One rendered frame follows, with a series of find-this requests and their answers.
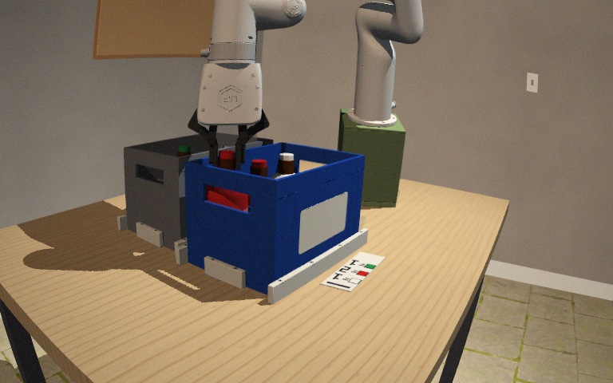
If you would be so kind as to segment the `white paper pick list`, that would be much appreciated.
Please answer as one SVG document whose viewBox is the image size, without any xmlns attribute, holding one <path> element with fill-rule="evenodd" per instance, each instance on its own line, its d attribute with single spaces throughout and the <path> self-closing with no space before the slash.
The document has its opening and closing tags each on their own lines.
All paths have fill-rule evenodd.
<svg viewBox="0 0 613 383">
<path fill-rule="evenodd" d="M 351 292 L 385 258 L 386 257 L 360 251 L 350 261 L 323 281 L 321 285 Z"/>
</svg>

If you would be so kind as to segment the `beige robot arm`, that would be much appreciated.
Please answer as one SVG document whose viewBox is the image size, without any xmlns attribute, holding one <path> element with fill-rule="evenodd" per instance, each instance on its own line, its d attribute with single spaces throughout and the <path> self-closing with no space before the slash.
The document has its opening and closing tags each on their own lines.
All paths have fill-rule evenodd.
<svg viewBox="0 0 613 383">
<path fill-rule="evenodd" d="M 391 41 L 414 44 L 423 33 L 421 0 L 387 1 L 393 5 L 367 2 L 355 15 L 356 85 L 354 108 L 347 117 L 372 127 L 397 122 L 391 114 L 397 106 L 392 101 L 396 56 Z M 304 18 L 306 7 L 304 0 L 215 0 L 211 42 L 200 56 L 209 61 L 255 61 L 258 31 L 294 26 Z"/>
</svg>

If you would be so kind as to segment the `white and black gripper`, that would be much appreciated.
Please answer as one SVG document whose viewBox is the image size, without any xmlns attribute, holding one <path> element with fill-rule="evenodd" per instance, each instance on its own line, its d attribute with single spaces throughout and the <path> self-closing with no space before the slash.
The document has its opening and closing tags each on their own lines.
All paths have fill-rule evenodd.
<svg viewBox="0 0 613 383">
<path fill-rule="evenodd" d="M 254 60 L 217 60 L 208 63 L 204 64 L 201 73 L 197 109 L 188 127 L 209 143 L 209 164 L 218 168 L 217 125 L 238 125 L 235 168 L 240 170 L 241 164 L 245 163 L 245 144 L 270 125 L 262 109 L 260 63 Z M 209 126 L 208 131 L 198 121 L 213 126 Z"/>
</svg>

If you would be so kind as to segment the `red bottle with pink label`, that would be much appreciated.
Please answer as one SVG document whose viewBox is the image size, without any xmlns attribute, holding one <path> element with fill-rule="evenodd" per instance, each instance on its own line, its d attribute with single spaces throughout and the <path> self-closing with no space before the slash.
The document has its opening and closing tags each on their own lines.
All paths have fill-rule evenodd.
<svg viewBox="0 0 613 383">
<path fill-rule="evenodd" d="M 235 171 L 235 151 L 219 151 L 218 168 Z M 248 212 L 248 195 L 206 184 L 206 200 Z"/>
<path fill-rule="evenodd" d="M 252 160 L 251 161 L 251 173 L 257 176 L 267 177 L 267 161 L 266 160 Z M 248 206 L 251 206 L 251 196 L 248 195 Z"/>
</svg>

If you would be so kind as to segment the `grey plastic crate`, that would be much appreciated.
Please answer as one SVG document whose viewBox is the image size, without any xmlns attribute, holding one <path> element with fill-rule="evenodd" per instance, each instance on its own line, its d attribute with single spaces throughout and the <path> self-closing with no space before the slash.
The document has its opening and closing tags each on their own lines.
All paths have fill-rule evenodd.
<svg viewBox="0 0 613 383">
<path fill-rule="evenodd" d="M 235 151 L 238 138 L 217 132 L 218 155 Z M 178 157 L 178 146 L 190 146 L 191 155 Z M 174 251 L 174 242 L 187 238 L 184 162 L 205 157 L 209 143 L 200 134 L 124 147 L 128 229 L 136 233 L 140 222 L 162 231 L 164 247 Z"/>
</svg>

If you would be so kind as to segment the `blue plastic crate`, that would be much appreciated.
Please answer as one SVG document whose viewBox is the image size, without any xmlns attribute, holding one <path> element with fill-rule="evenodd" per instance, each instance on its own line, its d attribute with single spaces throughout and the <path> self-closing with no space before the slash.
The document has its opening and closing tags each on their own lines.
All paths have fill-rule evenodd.
<svg viewBox="0 0 613 383">
<path fill-rule="evenodd" d="M 295 174 L 276 180 L 280 153 L 294 154 Z M 252 160 L 267 160 L 267 177 L 250 174 Z M 299 172 L 299 160 L 326 165 Z M 358 232 L 364 167 L 353 153 L 281 142 L 245 149 L 241 170 L 212 166 L 208 157 L 184 162 L 192 265 L 204 269 L 209 256 L 238 267 L 246 287 L 267 295 L 269 284 Z M 207 201 L 206 184 L 250 195 L 248 212 Z"/>
</svg>

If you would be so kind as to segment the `green bottle with pale green label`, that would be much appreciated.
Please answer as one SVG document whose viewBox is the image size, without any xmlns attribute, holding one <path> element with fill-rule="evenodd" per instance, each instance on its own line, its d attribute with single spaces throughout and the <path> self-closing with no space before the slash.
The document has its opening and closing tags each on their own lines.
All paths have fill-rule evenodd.
<svg viewBox="0 0 613 383">
<path fill-rule="evenodd" d="M 190 146 L 179 146 L 177 151 L 177 156 L 187 156 L 191 155 Z"/>
</svg>

